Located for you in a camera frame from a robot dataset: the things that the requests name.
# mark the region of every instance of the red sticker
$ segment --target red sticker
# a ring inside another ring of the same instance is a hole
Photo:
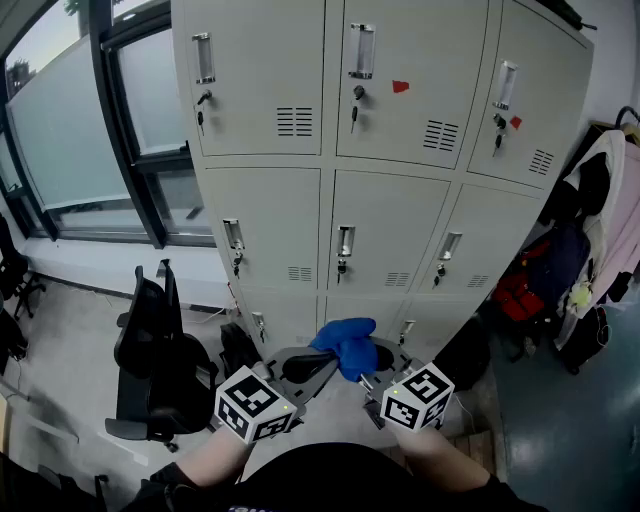
[[[520,128],[520,125],[522,124],[522,119],[520,119],[518,116],[513,116],[511,118],[511,121],[509,121],[511,123],[511,126],[513,126],[516,130],[518,128]]]
[[[393,81],[393,92],[398,94],[399,92],[404,92],[409,90],[409,82],[399,82],[398,80]]]

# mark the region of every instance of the forearm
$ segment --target forearm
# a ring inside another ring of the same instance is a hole
[[[178,467],[198,487],[211,487],[238,477],[253,445],[246,445],[225,425],[201,446],[181,457]]]
[[[458,451],[433,428],[418,433],[400,427],[391,431],[398,440],[414,476],[442,491],[464,492],[483,487],[490,474],[480,464]]]

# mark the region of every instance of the person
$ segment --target person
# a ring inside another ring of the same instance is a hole
[[[519,500],[437,430],[413,433],[389,422],[387,428],[413,475],[372,448],[322,443],[290,450],[236,483],[252,445],[223,426],[143,480],[124,511],[545,510]]]

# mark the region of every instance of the ventilation slot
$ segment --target ventilation slot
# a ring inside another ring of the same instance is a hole
[[[469,281],[467,288],[482,288],[487,283],[488,279],[489,279],[489,276],[475,275]]]
[[[278,107],[278,137],[311,137],[313,109],[311,107]]]
[[[409,282],[409,274],[406,272],[389,272],[387,274],[387,280],[384,282],[385,286],[406,286]]]
[[[311,268],[289,267],[289,281],[311,281]]]
[[[553,155],[549,153],[545,153],[539,149],[536,149],[535,154],[533,155],[533,160],[531,161],[531,165],[529,166],[529,170],[531,172],[537,172],[538,174],[542,174],[546,176],[549,172],[549,168],[551,167],[551,162],[553,161]]]
[[[429,149],[439,149],[442,151],[453,151],[458,138],[458,125],[434,121],[427,123],[427,130],[424,132],[424,142],[422,146]]]

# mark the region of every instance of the gray floor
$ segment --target gray floor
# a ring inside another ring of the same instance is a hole
[[[30,320],[25,314],[20,322],[30,343],[29,356],[21,363],[20,389],[33,400],[27,404],[12,397],[10,404],[74,432],[80,442],[56,439],[14,416],[10,457],[30,470],[44,464],[70,475],[86,490],[92,489],[93,475],[106,473],[110,477],[107,501],[110,509],[116,510],[132,498],[140,479],[175,460],[180,453],[195,449],[209,433],[182,436],[177,441],[180,452],[176,455],[158,443],[127,442],[106,434],[104,419],[112,417],[116,409],[118,367],[113,359],[119,333],[116,319],[128,310],[130,302],[48,281],[45,284],[47,292],[33,300],[35,318]],[[209,316],[183,311],[184,329],[196,336],[211,359],[219,363],[219,327],[227,320],[224,316]],[[10,360],[6,379],[16,385],[19,375],[20,368]],[[501,464],[504,445],[492,372],[487,372],[473,391],[460,393],[459,397],[476,416],[476,429],[493,429],[498,475],[504,479]],[[307,404],[305,425],[290,434],[258,443],[245,478],[279,454],[304,444],[350,441],[374,448],[392,446],[390,434],[378,431],[362,410],[363,398],[361,387],[336,373],[320,395]],[[470,430],[469,424],[466,413],[453,401],[447,409],[444,433],[451,437],[460,435]]]
[[[609,344],[577,376],[548,344],[511,364],[493,340],[509,484],[554,512],[640,510],[640,304],[607,317]]]

